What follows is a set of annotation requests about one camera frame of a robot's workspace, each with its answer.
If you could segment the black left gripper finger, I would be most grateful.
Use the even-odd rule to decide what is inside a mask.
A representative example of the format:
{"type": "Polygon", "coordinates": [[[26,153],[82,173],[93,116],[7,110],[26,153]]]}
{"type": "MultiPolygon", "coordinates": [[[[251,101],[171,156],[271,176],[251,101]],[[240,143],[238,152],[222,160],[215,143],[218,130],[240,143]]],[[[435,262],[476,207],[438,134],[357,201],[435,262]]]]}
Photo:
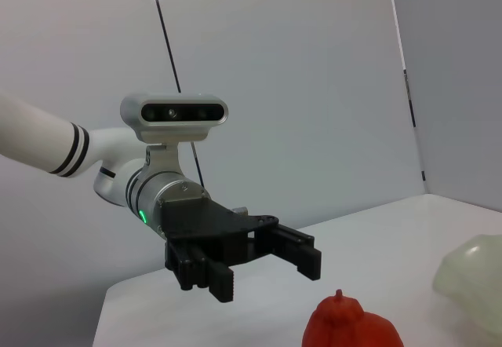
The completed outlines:
{"type": "Polygon", "coordinates": [[[207,288],[219,302],[234,299],[234,272],[210,258],[197,244],[166,241],[165,267],[174,274],[182,290],[197,286],[207,288]]]}
{"type": "Polygon", "coordinates": [[[255,231],[254,252],[257,257],[274,255],[296,267],[310,280],[321,277],[322,253],[315,248],[315,238],[284,225],[255,231]]]}

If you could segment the red tomato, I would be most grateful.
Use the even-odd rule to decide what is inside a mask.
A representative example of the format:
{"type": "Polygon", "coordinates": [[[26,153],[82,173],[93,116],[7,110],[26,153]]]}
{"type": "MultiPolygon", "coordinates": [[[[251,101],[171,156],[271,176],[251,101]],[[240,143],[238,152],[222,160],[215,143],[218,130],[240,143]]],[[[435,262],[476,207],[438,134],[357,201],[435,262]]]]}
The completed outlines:
{"type": "Polygon", "coordinates": [[[311,314],[301,347],[404,347],[395,326],[366,312],[341,289],[323,299],[311,314]]]}

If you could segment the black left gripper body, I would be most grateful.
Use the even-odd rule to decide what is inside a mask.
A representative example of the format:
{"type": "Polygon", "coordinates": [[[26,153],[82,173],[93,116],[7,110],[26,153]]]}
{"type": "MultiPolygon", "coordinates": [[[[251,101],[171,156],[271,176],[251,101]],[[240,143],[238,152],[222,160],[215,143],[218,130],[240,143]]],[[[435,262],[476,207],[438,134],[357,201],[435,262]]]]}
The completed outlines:
{"type": "Polygon", "coordinates": [[[278,225],[274,216],[238,214],[210,199],[164,203],[159,219],[171,246],[185,250],[198,248],[225,265],[252,261],[255,252],[249,234],[259,234],[278,225]]]}

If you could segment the translucent green fruit plate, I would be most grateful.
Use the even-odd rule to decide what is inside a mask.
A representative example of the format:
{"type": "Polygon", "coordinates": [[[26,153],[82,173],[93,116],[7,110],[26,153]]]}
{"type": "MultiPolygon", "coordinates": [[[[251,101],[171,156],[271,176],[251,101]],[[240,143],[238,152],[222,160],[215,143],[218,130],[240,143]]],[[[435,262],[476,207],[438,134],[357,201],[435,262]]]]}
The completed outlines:
{"type": "Polygon", "coordinates": [[[502,235],[477,235],[449,252],[432,287],[480,327],[502,330],[502,235]]]}

